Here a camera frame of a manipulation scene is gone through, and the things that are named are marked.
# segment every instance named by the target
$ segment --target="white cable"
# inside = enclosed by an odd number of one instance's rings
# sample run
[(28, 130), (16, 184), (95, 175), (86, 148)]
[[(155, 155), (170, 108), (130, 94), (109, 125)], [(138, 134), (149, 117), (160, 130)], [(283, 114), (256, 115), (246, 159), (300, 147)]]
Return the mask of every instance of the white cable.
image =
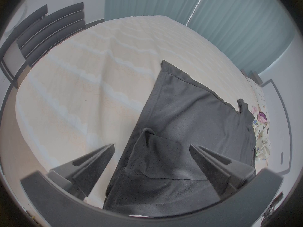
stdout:
[(192, 15), (194, 14), (194, 12), (195, 12), (195, 10), (196, 10), (196, 8), (198, 7), (198, 5), (199, 5), (200, 2), (201, 2), (201, 0), (199, 0), (199, 2), (197, 3), (197, 5), (195, 6), (195, 8), (194, 8), (194, 10), (192, 11), (192, 13), (191, 13), (191, 15), (190, 15), (190, 17), (189, 17), (189, 19), (188, 19), (188, 21), (187, 21), (187, 23), (186, 23), (185, 26), (187, 26), (188, 22), (190, 21)]

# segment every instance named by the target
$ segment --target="white floral pillow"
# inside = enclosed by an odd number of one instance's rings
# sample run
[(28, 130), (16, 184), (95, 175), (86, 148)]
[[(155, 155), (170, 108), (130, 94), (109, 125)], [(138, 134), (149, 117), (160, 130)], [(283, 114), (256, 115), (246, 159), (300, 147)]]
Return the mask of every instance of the white floral pillow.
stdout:
[(268, 113), (268, 108), (265, 102), (265, 97), (264, 97), (264, 93), (262, 90), (262, 87), (260, 87), (259, 85), (257, 85), (252, 79), (250, 78), (246, 78), (247, 81), (249, 82), (249, 84), (251, 85), (252, 89), (254, 90), (254, 93), (256, 94), (256, 98), (259, 104), (259, 111), (263, 112), (267, 118), (267, 123), (268, 123), (268, 127), (270, 124), (270, 119), (269, 119), (269, 113)]

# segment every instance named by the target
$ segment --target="floral blanket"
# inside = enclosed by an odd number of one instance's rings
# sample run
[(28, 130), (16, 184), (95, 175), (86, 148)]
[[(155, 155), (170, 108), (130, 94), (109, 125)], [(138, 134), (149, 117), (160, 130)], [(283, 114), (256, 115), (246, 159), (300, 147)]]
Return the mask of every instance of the floral blanket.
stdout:
[(271, 143), (268, 139), (269, 124), (266, 115), (255, 106), (253, 106), (252, 114), (255, 117), (252, 126), (256, 135), (256, 161), (266, 160), (271, 150)]

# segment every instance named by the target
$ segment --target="bed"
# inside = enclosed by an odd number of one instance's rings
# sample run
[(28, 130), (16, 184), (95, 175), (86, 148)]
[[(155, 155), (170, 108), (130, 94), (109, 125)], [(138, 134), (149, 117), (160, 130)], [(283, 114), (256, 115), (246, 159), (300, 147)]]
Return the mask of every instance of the bed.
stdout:
[(16, 117), (28, 146), (49, 171), (103, 145), (116, 152), (88, 203), (102, 207), (105, 189), (166, 60), (239, 111), (258, 107), (238, 68), (208, 40), (164, 16), (107, 21), (68, 38), (26, 76)]

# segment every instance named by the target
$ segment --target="purple flower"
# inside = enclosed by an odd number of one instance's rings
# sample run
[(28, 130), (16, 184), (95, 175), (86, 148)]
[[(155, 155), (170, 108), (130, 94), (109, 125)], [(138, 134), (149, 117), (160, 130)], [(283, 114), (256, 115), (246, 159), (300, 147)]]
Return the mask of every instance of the purple flower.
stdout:
[(263, 112), (259, 112), (259, 115), (262, 116), (267, 121), (266, 115)]

